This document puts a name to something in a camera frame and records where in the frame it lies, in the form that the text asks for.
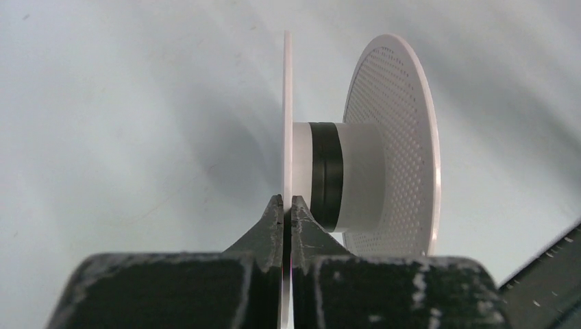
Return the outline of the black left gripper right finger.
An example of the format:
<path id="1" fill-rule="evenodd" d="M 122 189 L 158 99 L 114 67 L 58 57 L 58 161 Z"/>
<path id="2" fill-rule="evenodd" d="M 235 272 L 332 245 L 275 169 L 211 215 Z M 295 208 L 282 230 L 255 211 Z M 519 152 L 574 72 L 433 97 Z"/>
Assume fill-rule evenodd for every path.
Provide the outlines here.
<path id="1" fill-rule="evenodd" d="M 509 328 L 489 273 L 469 258 L 355 256 L 295 196 L 296 328 Z"/>

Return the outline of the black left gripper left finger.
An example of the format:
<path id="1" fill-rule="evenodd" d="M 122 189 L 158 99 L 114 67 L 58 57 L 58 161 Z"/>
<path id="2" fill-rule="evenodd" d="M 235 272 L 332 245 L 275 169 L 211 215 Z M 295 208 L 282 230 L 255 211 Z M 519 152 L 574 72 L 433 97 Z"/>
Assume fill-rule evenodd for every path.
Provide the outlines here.
<path id="1" fill-rule="evenodd" d="M 100 253 L 72 273 L 48 328 L 279 328 L 283 201 L 223 252 Z"/>

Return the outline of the white plastic cable spool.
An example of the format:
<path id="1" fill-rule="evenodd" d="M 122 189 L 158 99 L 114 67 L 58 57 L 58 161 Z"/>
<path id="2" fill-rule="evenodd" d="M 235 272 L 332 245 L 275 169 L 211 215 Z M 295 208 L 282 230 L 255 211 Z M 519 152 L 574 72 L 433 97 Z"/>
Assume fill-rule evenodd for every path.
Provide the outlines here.
<path id="1" fill-rule="evenodd" d="M 293 118 L 293 39 L 284 35 L 282 206 L 301 197 L 357 256 L 429 256 L 441 212 L 441 153 L 428 79 L 412 47 L 384 34 L 362 52 L 341 122 Z"/>

